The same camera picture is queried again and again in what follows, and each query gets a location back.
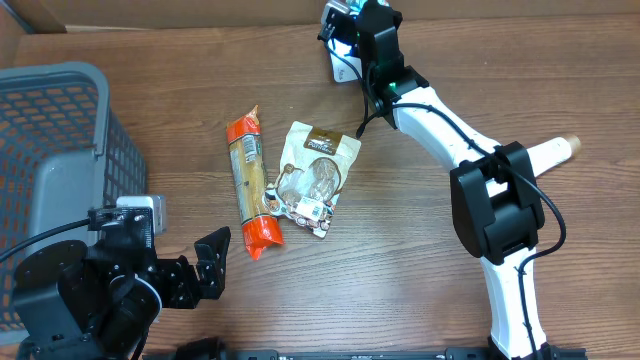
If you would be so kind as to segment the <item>white tube with gold cap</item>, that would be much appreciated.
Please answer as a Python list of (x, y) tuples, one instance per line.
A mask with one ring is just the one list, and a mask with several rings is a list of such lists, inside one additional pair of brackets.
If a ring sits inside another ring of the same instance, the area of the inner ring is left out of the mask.
[[(481, 147), (489, 149), (489, 145), (499, 145), (499, 143), (484, 135), (479, 135)], [(531, 160), (534, 176), (537, 178), (543, 173), (553, 169), (562, 163), (569, 161), (581, 149), (580, 139), (573, 134), (555, 137), (539, 145), (526, 149)], [(490, 197), (494, 197), (507, 190), (507, 184), (498, 184), (496, 180), (486, 182), (486, 188)]]

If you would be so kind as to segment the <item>orange biscuit pack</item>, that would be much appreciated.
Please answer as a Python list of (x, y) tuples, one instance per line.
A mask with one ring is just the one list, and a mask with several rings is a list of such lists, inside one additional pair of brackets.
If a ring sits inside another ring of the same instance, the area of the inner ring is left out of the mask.
[(263, 162), (259, 106), (226, 126), (233, 182), (241, 230), (249, 256), (257, 261), (272, 245), (283, 245), (277, 218), (265, 205), (267, 172)]

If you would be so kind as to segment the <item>beige brown snack pouch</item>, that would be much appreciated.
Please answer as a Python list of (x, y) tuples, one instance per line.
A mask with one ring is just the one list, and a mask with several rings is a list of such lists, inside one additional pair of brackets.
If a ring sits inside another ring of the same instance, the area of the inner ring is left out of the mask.
[(280, 158), (280, 172), (263, 202), (276, 217), (286, 217), (323, 239), (361, 142), (340, 132), (294, 122)]

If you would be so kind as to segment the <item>teal snack packet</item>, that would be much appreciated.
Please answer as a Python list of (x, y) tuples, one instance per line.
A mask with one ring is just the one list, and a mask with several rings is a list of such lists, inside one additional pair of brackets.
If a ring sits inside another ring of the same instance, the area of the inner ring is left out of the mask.
[(346, 3), (353, 11), (359, 12), (369, 1), (389, 7), (387, 0), (347, 0)]

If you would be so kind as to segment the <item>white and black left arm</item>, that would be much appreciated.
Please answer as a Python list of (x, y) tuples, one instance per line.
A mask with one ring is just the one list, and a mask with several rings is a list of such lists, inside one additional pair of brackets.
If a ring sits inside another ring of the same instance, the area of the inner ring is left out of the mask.
[(138, 358), (149, 328), (165, 308), (194, 309), (225, 288), (231, 240), (222, 227), (194, 244), (198, 261), (158, 257), (149, 207), (92, 209), (63, 231), (87, 227), (101, 235), (51, 244), (14, 272), (14, 308), (28, 337), (26, 359)]

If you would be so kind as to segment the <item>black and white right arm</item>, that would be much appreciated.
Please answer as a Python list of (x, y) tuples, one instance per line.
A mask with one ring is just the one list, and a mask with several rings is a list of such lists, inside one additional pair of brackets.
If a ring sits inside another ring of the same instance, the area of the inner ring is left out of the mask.
[(429, 82), (404, 61), (399, 47), (400, 12), (385, 1), (329, 1), (321, 16), (320, 41), (331, 54), (334, 78), (352, 70), (365, 99), (363, 121), (385, 119), (410, 136), (448, 171), (455, 232), (479, 259), (491, 307), (492, 359), (559, 359), (541, 327), (534, 286), (538, 232), (546, 209), (559, 228), (557, 206), (538, 187), (544, 172), (570, 160), (581, 147), (576, 136), (556, 137), (527, 148), (501, 145), (447, 108)]

